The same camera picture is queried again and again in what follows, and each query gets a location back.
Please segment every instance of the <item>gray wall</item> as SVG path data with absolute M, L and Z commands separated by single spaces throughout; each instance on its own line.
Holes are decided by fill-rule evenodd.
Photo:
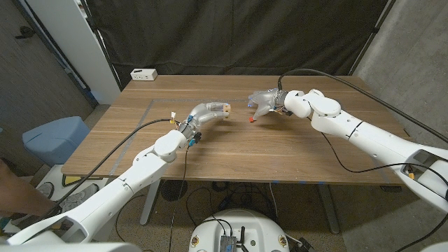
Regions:
M 386 102 L 448 136 L 448 1 L 396 1 L 354 75 Z M 418 143 L 448 148 L 396 118 Z

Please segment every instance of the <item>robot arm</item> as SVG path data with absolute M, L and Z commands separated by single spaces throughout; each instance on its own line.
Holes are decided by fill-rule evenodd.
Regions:
M 324 97 L 318 90 L 305 94 L 297 90 L 286 92 L 274 89 L 269 91 L 269 95 L 266 91 L 254 92 L 249 99 L 248 106 L 259 104 L 255 116 L 250 121 L 269 111 L 286 114 L 292 112 L 300 118 L 312 114 L 311 126 L 315 130 L 346 139 L 374 160 L 385 165 L 424 165 L 448 179 L 448 150 L 412 143 L 379 129 L 343 111 L 337 101 Z M 414 193 L 448 213 L 448 185 L 439 176 L 415 165 L 400 164 L 390 169 Z
M 213 118 L 228 117 L 229 104 L 210 103 L 197 105 L 178 130 L 160 137 L 154 145 L 141 151 L 132 166 L 118 178 L 73 210 L 35 223 L 11 237 L 10 245 L 39 242 L 85 243 L 90 242 L 109 219 L 141 189 L 160 179 L 176 151 L 193 145 L 200 139 L 200 127 Z M 55 226 L 68 227 L 65 231 Z

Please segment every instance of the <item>table top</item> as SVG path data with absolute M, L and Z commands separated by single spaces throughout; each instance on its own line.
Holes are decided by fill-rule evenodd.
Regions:
M 364 90 L 355 76 L 343 76 Z M 352 174 L 337 162 L 330 146 L 308 119 L 268 113 L 254 123 L 255 108 L 247 106 L 256 90 L 277 86 L 278 76 L 158 76 L 154 81 L 134 81 L 103 115 L 64 164 L 66 175 L 86 175 L 107 153 L 137 126 L 159 118 L 184 120 L 198 104 L 228 102 L 227 120 L 212 120 L 202 127 L 202 140 L 188 151 L 187 180 L 251 181 L 280 183 L 329 183 L 396 185 L 400 179 L 388 169 Z M 399 137 L 409 139 L 403 127 L 381 105 L 335 80 L 322 76 L 286 76 L 285 90 L 318 89 L 336 99 L 357 118 Z M 132 165 L 135 155 L 174 129 L 159 122 L 137 132 L 95 172 L 115 177 Z M 342 163 L 354 170 L 374 167 L 367 154 L 348 141 L 328 135 Z M 163 179 L 182 179 L 185 149 L 165 172 Z

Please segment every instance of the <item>power strip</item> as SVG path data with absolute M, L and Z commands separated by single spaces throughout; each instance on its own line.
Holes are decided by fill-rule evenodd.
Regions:
M 157 71 L 155 69 L 134 69 L 131 72 L 131 77 L 134 81 L 154 81 L 157 78 Z

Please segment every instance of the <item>black backdrop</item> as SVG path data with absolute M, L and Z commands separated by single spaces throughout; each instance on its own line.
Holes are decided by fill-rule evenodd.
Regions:
M 159 74 L 347 75 L 387 0 L 87 0 L 123 84 Z

